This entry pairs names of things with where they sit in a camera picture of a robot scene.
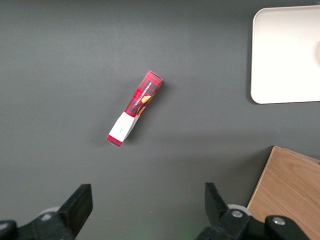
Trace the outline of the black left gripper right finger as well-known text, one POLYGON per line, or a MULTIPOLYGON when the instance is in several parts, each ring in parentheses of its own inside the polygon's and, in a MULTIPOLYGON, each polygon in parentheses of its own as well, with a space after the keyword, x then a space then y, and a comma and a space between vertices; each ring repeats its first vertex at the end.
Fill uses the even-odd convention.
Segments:
POLYGON ((292 219, 269 215, 264 222, 255 219, 244 206, 227 205, 214 183, 204 190, 205 212, 210 226, 197 240, 308 240, 309 237, 292 219))

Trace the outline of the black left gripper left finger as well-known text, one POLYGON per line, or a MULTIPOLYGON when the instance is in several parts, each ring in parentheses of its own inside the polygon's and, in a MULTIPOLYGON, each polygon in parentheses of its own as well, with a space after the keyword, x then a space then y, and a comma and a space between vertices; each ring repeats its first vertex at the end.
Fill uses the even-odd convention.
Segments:
POLYGON ((58 208, 18 226, 14 220, 0 222, 2 240, 74 240, 93 210, 92 187, 81 184, 58 208))

